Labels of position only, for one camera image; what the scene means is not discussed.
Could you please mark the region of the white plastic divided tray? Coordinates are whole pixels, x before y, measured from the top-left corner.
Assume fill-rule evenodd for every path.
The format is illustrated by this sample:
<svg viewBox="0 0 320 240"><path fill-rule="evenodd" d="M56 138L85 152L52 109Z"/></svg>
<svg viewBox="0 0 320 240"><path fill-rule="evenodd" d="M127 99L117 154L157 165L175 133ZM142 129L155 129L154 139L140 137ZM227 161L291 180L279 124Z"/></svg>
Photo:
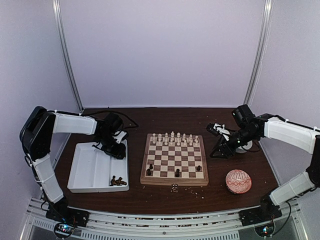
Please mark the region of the white plastic divided tray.
<svg viewBox="0 0 320 240"><path fill-rule="evenodd" d="M105 154L95 142L75 147L67 188L72 193L123 192L130 189L128 151L124 159ZM122 177L127 185L110 186L112 177Z"/></svg>

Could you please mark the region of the wooden chess board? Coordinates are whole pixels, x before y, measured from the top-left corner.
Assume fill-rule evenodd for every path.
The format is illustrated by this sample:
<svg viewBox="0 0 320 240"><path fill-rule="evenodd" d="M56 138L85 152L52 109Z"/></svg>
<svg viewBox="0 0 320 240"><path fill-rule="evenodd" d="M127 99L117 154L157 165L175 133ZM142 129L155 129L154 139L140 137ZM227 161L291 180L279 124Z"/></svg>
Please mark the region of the wooden chess board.
<svg viewBox="0 0 320 240"><path fill-rule="evenodd" d="M157 146L150 145L147 135L142 162L140 183L144 185L169 186L207 186L209 174L203 137L200 146ZM147 169L153 164L151 175ZM180 177L175 172L180 169Z"/></svg>

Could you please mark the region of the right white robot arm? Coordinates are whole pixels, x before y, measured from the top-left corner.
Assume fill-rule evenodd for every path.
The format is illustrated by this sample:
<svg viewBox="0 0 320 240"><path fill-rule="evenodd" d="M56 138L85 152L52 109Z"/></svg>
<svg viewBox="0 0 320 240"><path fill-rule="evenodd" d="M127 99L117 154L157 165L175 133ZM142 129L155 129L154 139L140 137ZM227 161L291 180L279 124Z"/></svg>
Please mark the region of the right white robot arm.
<svg viewBox="0 0 320 240"><path fill-rule="evenodd" d="M256 116L246 104L232 112L238 130L219 123L210 123L206 129L218 136L211 158L228 159L236 150L251 141L261 141L273 171L281 185L260 200L256 210L259 220L266 221L279 206L320 187L320 129L264 113Z"/></svg>

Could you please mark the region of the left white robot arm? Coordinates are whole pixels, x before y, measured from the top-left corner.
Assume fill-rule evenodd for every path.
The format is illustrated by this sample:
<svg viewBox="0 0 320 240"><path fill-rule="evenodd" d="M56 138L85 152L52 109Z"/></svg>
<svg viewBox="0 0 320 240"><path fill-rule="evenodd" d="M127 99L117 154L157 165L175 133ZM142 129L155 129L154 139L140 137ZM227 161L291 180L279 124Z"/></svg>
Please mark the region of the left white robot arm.
<svg viewBox="0 0 320 240"><path fill-rule="evenodd" d="M51 210L53 215L61 222L67 222L72 218L72 211L61 203L65 195L50 156L53 135L58 133L93 136L99 150L122 160L126 156L123 140L128 132L123 130L123 120L115 112L98 119L80 113L48 110L43 106L33 109L19 134L22 149L47 200L55 204Z"/></svg>

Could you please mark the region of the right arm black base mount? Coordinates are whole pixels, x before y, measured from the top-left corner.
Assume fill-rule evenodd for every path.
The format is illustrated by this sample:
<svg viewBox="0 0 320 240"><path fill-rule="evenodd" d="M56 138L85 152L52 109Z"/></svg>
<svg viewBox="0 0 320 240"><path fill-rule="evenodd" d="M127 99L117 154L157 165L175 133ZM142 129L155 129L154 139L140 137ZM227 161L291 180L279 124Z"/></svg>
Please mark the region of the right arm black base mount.
<svg viewBox="0 0 320 240"><path fill-rule="evenodd" d="M282 211L279 208L272 210L271 213L266 213L262 211L261 207L254 207L245 210L241 210L239 213L239 218L243 227L256 225L263 222L271 222L276 218L282 216Z"/></svg>

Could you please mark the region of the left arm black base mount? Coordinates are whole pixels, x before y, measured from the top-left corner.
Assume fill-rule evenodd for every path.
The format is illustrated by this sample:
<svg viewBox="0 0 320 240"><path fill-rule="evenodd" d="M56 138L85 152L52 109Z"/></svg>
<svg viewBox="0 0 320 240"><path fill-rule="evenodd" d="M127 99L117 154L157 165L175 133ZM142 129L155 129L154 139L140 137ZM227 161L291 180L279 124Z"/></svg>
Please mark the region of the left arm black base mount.
<svg viewBox="0 0 320 240"><path fill-rule="evenodd" d="M49 207L45 217L56 222L66 223L74 227L86 227L90 213L74 208L56 209Z"/></svg>

